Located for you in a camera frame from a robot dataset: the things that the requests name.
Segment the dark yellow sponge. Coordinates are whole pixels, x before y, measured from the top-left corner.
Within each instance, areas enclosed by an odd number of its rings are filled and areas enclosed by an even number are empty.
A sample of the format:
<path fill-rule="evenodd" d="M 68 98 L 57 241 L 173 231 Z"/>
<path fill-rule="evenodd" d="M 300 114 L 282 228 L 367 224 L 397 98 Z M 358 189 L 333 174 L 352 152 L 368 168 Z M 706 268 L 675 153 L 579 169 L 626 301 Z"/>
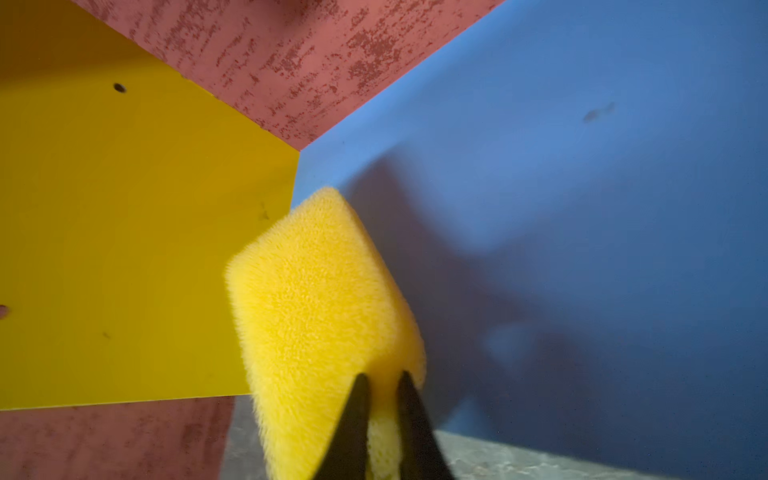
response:
<path fill-rule="evenodd" d="M 268 474 L 313 476 L 355 377 L 372 405 L 366 475 L 395 479 L 396 387 L 426 354 L 414 315 L 341 193 L 316 191 L 228 264 L 232 305 Z"/>

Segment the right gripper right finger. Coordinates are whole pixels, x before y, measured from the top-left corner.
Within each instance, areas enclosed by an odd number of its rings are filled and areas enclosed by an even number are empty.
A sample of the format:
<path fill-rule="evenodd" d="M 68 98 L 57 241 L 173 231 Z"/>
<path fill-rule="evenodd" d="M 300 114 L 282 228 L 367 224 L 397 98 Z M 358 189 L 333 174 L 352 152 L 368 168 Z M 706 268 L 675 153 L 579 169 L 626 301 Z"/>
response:
<path fill-rule="evenodd" d="M 454 480 L 411 374 L 403 371 L 397 385 L 402 480 Z"/>

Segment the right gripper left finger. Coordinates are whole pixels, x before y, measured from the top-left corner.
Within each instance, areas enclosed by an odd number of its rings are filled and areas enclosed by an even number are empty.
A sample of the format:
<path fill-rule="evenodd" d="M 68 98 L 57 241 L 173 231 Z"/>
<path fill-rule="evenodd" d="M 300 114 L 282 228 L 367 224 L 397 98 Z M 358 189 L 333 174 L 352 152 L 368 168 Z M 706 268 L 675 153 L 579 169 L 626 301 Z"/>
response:
<path fill-rule="evenodd" d="M 367 432 L 371 409 L 368 376 L 355 377 L 344 409 L 314 480 L 364 480 L 368 446 Z"/>

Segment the yellow shelf pink blue boards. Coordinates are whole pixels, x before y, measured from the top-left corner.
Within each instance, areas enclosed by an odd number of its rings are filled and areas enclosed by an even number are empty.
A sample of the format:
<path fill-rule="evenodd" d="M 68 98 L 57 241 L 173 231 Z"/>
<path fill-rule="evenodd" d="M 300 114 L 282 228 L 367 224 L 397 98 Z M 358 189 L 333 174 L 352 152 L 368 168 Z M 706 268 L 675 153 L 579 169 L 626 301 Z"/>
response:
<path fill-rule="evenodd" d="M 325 185 L 440 427 L 766 477 L 765 2 L 3 2 L 2 407 L 229 408 L 224 266 Z"/>

